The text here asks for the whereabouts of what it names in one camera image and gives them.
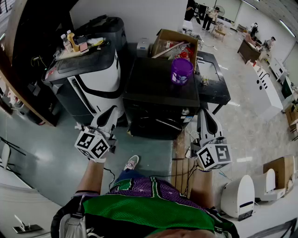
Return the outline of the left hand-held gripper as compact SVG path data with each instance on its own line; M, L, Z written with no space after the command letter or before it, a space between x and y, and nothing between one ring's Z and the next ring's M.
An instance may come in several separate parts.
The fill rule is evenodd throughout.
M75 148L85 157L94 161L105 158L108 152L115 152L116 128L120 111L117 106L111 106L105 112L95 115L91 125L85 126L74 144Z

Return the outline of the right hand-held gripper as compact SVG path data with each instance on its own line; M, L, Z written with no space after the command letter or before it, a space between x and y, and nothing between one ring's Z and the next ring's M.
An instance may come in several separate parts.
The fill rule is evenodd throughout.
M190 153L198 166L214 170L232 162L231 146L223 135L222 125L208 109L198 111L197 133L198 138L190 144Z

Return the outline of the person's right forearm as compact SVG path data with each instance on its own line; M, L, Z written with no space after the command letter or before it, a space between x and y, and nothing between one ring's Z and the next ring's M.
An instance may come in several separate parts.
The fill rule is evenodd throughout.
M190 200L200 207L212 208L215 206L212 186L213 173L194 171L194 178L190 192Z

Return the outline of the person's left forearm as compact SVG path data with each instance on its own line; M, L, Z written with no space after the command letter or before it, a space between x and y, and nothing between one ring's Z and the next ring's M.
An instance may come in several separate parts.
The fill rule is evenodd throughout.
M77 192L90 192L100 195L104 163L96 163L92 160L88 162L85 173L79 183Z

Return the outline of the open cardboard box of clutter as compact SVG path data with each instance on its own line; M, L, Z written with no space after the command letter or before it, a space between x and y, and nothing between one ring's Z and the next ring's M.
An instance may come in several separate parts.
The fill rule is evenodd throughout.
M193 55L190 56L190 62L193 64L194 69L196 68L196 55L198 52L198 40L196 38L193 38L192 36L189 36L183 33L179 33L177 31L161 29L157 33L157 38L152 46L152 50L151 50L152 57L159 54L160 52L165 51L165 50L161 50L162 41L190 43L190 48L193 51Z

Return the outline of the white black top-load washing machine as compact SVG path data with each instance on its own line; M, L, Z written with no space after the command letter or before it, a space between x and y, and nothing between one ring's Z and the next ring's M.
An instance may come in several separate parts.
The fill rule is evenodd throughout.
M42 78L66 111L81 125L116 106L124 115L120 60L114 45L54 61Z

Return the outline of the white toilet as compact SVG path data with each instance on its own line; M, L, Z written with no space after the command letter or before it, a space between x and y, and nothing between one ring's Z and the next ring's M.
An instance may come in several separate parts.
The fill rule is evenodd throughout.
M275 171L269 169L266 173L252 178L255 198L261 201L276 201L285 195L285 188L276 189Z
M221 195L221 210L242 221L252 216L255 202L253 180L249 175L226 184Z

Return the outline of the person's pink white sneaker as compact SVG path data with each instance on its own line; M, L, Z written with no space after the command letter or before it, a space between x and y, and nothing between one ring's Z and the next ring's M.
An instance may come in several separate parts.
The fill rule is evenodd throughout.
M132 156L128 162L126 163L125 167L124 167L124 170L127 171L127 170L134 170L136 165L138 164L139 162L139 156L138 155L134 155Z

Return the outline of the person's blue shorts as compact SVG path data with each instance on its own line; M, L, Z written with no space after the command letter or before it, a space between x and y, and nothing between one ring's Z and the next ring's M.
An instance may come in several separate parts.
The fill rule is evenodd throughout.
M120 173L119 177L115 180L114 184L118 183L121 180L136 178L144 178L144 175L139 173L137 170L125 169Z

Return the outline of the black side table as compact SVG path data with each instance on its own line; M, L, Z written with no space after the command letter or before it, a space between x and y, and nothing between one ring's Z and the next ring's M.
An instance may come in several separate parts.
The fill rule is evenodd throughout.
M230 93L225 82L220 66L211 53L197 52L194 79L201 107L208 107L208 103L216 104L213 110L216 114L230 101Z

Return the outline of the plain cardboard box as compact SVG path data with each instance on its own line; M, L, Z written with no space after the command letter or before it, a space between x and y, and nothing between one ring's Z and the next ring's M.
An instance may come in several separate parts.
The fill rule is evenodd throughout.
M295 181L295 158L293 155L280 157L276 160L263 165L263 173L269 169L275 172L276 189L285 189L285 194L288 194L294 185Z
M295 104L291 104L285 110L289 127L298 123L298 108Z

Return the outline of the black front-load washing machine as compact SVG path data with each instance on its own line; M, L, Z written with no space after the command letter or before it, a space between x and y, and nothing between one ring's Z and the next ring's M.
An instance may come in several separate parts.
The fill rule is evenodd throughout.
M194 77L185 85L171 81L170 60L135 59L126 87L123 102L137 101L147 107L149 115L126 116L132 136L175 140L199 109L199 96Z

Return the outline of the white cabinet with hooks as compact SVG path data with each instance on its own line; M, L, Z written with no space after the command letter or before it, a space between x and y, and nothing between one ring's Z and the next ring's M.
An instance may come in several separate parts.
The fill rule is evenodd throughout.
M263 121L270 121L282 111L282 102L270 79L262 68L248 61L245 86L256 115Z

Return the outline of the person's green purple jersey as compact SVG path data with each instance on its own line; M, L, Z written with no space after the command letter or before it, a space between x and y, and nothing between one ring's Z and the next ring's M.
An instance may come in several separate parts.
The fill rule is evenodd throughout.
M209 230L238 238L234 224L215 208L203 208L182 195L170 183L155 177L120 180L108 193L86 196L86 218L120 230L135 228L147 236L171 228Z

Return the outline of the small grey appliance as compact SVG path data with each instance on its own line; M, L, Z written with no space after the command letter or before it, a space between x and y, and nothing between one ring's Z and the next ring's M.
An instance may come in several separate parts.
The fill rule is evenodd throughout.
M153 44L148 38L141 38L138 41L136 55L138 58L151 58Z

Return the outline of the yellow bottle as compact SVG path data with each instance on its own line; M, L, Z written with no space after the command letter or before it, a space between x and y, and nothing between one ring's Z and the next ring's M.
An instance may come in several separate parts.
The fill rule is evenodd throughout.
M75 36L75 34L73 32L71 32L71 30L67 30L67 39L71 43L73 51L74 52L79 52L80 47L79 47L78 44L75 43L74 36Z

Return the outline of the clear plastic bottle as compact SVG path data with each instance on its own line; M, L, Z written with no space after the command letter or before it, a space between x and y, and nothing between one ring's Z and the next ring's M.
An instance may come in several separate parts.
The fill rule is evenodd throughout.
M65 34L61 35L61 39L63 41L63 45L68 53L72 52L72 46L70 41L67 39Z

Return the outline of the purple plastic bucket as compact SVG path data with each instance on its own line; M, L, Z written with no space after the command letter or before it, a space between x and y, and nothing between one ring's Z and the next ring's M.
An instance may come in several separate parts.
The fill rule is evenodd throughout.
M185 85L193 71L193 65L187 59L174 59L171 65L171 81L176 85Z

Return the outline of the dark grey appliance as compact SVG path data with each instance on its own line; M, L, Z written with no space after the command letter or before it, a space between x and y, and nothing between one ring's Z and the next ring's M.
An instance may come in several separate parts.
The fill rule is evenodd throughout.
M99 16L76 29L75 33L85 36L89 46L95 46L102 38L103 41L111 43L117 53L121 54L127 47L124 22L119 17Z

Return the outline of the grey black backpack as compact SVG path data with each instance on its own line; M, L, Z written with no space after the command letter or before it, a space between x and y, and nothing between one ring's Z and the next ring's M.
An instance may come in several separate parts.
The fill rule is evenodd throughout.
M83 202L89 196L74 196L54 215L51 223L51 238L104 238L93 227L87 228Z

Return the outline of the brown wooden desk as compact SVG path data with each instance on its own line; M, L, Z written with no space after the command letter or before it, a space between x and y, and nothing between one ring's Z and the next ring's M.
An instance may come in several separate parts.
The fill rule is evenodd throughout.
M248 61L255 62L258 60L260 56L260 52L248 41L243 39L237 53L239 53L244 62L247 63Z

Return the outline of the black frame chair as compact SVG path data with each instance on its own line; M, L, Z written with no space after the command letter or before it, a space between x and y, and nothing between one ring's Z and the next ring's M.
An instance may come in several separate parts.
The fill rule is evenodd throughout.
M11 149L15 150L16 152L18 152L24 156L26 156L26 154L20 150L19 146L7 141L6 139L4 139L1 136L0 136L0 141L4 143L4 146L2 149L2 154L0 156L0 167L3 168L4 170L8 170L9 172L12 172L13 174L19 176L20 173L15 172L8 167L8 165L15 166L15 164L9 163L9 159L10 159L11 152L12 152Z

